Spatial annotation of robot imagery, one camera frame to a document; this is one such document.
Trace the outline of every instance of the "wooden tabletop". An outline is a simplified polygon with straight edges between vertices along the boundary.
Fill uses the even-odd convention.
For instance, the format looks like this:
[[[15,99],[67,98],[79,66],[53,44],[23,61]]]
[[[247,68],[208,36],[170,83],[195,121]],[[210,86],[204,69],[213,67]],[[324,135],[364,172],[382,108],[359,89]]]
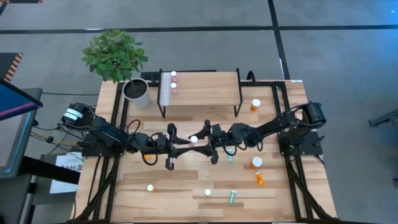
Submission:
[[[170,72],[163,72],[161,84],[161,106],[232,106],[241,102],[236,72],[177,72],[177,93],[170,89]]]
[[[290,106],[307,102],[301,82],[286,81]],[[187,138],[201,130],[203,122],[209,119],[212,124],[221,124],[228,130],[233,123],[246,123],[251,126],[262,125],[275,118],[275,106],[270,87],[242,87],[243,105],[237,118],[232,107],[225,106],[173,106],[163,119],[156,104],[157,88],[150,87],[151,104],[142,110],[129,104],[127,124],[140,119],[140,132],[152,134],[166,133],[167,124],[174,123],[178,136]],[[104,82],[101,87],[96,113],[108,121],[111,119],[116,85]],[[261,100],[256,112],[249,109],[252,99]],[[123,107],[119,105],[118,121]],[[174,160],[175,170],[165,169],[166,156],[159,156],[155,166],[143,163],[140,154],[129,154],[121,158],[113,202],[112,222],[270,222],[292,221],[294,211],[283,156],[279,153],[277,136],[264,139],[264,149],[239,150],[228,162],[228,156],[218,150],[220,159],[212,165],[210,158],[199,153],[188,152]],[[263,165],[254,170],[249,161],[259,156]],[[77,214],[86,207],[87,196],[97,158],[84,161],[78,190],[76,193]],[[302,156],[303,168],[309,191],[327,213],[336,216],[324,166],[314,156]],[[259,186],[254,174],[260,171],[264,185]],[[94,192],[96,192],[99,173],[97,172]],[[148,192],[152,184],[154,192]],[[210,196],[205,189],[211,189]],[[229,205],[229,194],[236,190],[234,205]],[[302,216],[305,207],[302,194],[298,191]],[[104,217],[106,200],[103,200],[100,217]]]

